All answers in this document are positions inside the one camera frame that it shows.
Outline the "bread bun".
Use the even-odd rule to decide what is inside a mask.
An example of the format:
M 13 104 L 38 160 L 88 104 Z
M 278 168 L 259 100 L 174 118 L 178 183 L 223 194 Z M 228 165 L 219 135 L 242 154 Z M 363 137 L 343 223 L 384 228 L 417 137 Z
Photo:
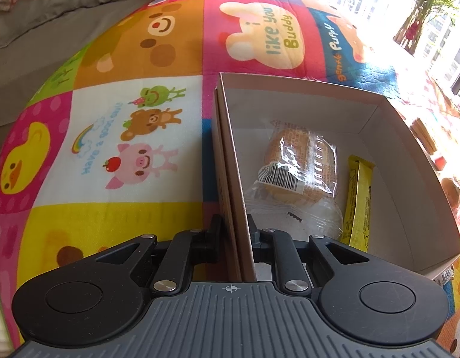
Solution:
M 290 234 L 337 239 L 342 234 L 336 146 L 318 132 L 272 120 L 261 168 L 244 193 L 253 216 L 281 221 Z

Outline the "biscuit sticks with pink dip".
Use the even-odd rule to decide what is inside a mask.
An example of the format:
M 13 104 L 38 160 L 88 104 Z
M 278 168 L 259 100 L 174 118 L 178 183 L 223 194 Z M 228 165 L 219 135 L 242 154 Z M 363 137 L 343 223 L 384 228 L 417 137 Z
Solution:
M 429 133 L 425 124 L 420 118 L 416 118 L 410 125 L 410 130 L 413 135 L 419 140 L 426 155 L 432 161 L 432 165 L 436 171 L 442 171 L 447 165 L 444 156 L 439 152 L 436 141 Z

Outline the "yellow cake packet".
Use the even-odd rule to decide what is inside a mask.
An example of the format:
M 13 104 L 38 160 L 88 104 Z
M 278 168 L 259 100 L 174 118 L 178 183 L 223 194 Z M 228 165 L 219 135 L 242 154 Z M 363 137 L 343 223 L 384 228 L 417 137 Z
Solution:
M 446 177 L 440 182 L 460 234 L 460 181 L 454 177 Z

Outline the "pink cardboard box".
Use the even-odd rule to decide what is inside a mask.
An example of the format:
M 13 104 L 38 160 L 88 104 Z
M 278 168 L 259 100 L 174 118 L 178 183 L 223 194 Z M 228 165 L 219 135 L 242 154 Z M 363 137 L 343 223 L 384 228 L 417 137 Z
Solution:
M 422 147 L 393 105 L 368 91 L 221 74 L 213 141 L 234 276 L 254 280 L 248 218 L 261 228 L 339 237 L 433 279 L 460 257 L 460 234 Z

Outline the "yellow snack bar packet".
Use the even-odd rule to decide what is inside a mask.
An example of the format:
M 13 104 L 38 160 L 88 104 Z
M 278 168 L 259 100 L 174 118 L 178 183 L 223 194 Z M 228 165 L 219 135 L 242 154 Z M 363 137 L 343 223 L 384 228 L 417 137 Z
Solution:
M 340 241 L 364 252 L 369 248 L 374 167 L 359 156 L 348 158 L 347 203 Z

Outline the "colourful cartoon play mat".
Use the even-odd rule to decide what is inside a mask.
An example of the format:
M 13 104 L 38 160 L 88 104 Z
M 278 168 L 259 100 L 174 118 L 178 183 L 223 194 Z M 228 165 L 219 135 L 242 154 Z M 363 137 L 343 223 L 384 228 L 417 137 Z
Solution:
M 145 229 L 169 239 L 223 214 L 221 74 L 383 95 L 409 129 L 416 118 L 427 127 L 447 161 L 432 166 L 439 182 L 460 181 L 460 113 L 427 93 L 413 60 L 370 44 L 328 0 L 155 0 L 59 68 L 1 150 L 0 299 L 14 347 L 23 335 L 11 299 L 32 277 Z

